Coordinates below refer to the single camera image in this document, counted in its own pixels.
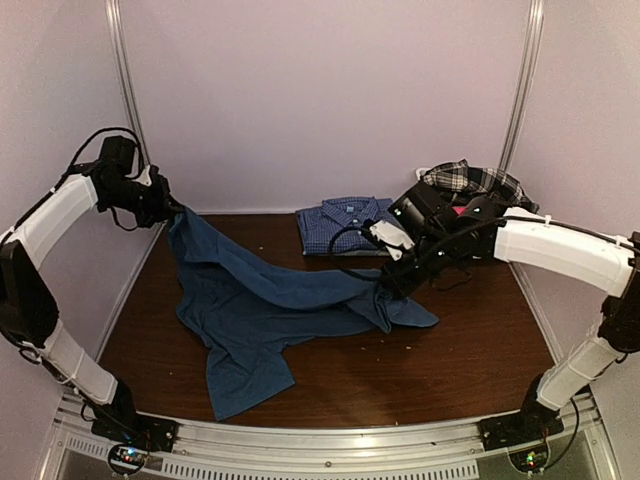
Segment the dark blue polo shirt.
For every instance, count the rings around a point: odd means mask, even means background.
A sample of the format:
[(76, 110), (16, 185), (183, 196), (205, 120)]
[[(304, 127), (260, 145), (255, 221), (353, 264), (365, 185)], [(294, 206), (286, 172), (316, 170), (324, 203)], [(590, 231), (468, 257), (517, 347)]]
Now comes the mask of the dark blue polo shirt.
[(283, 356), (290, 346), (439, 321), (372, 281), (272, 265), (190, 209), (174, 217), (168, 241), (183, 292), (176, 314), (208, 349), (206, 383), (218, 421), (294, 386)]

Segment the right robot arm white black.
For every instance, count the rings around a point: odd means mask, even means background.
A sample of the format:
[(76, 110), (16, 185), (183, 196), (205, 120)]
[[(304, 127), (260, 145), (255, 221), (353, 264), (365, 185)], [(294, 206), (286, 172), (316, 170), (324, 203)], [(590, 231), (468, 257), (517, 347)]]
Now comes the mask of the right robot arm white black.
[(535, 440), (563, 408), (610, 366), (639, 351), (639, 235), (614, 236), (482, 194), (458, 206), (417, 183), (394, 201), (390, 220), (368, 226), (391, 257), (380, 281), (396, 297), (411, 295), (445, 269), (491, 259), (544, 272), (555, 286), (580, 283), (601, 296), (600, 320), (584, 340), (533, 380), (512, 430)]

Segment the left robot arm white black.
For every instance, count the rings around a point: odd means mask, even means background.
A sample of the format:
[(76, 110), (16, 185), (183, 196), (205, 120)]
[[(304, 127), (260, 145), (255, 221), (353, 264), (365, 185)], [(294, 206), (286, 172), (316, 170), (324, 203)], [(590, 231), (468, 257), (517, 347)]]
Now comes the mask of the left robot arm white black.
[(123, 444), (137, 442), (144, 424), (129, 388), (100, 367), (69, 333), (53, 292), (41, 274), (45, 260), (86, 213), (109, 213), (117, 227), (121, 211), (133, 229), (151, 229), (180, 212), (168, 180), (146, 161), (130, 128), (106, 127), (91, 134), (102, 145), (88, 163), (74, 154), (50, 190), (1, 236), (1, 334), (32, 364), (40, 364), (87, 403), (104, 411), (106, 429)]

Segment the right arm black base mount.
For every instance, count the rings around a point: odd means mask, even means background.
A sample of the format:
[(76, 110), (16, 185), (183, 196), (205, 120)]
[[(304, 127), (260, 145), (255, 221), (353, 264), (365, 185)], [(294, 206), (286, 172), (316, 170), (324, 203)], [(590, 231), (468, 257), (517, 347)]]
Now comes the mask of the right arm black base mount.
[(556, 413), (518, 411), (480, 420), (478, 429), (485, 452), (506, 450), (511, 466), (532, 476), (547, 467), (549, 437), (562, 433), (564, 424)]

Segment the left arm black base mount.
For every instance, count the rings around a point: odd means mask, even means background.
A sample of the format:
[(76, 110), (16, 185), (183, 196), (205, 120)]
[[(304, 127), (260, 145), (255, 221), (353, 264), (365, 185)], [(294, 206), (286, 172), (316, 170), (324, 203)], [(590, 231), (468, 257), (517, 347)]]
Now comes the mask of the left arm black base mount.
[(171, 453), (178, 433), (178, 423), (154, 416), (139, 415), (134, 429), (115, 420), (98, 417), (91, 421), (94, 435), (115, 441), (106, 454), (109, 468), (116, 475), (129, 477), (140, 472), (152, 453)]

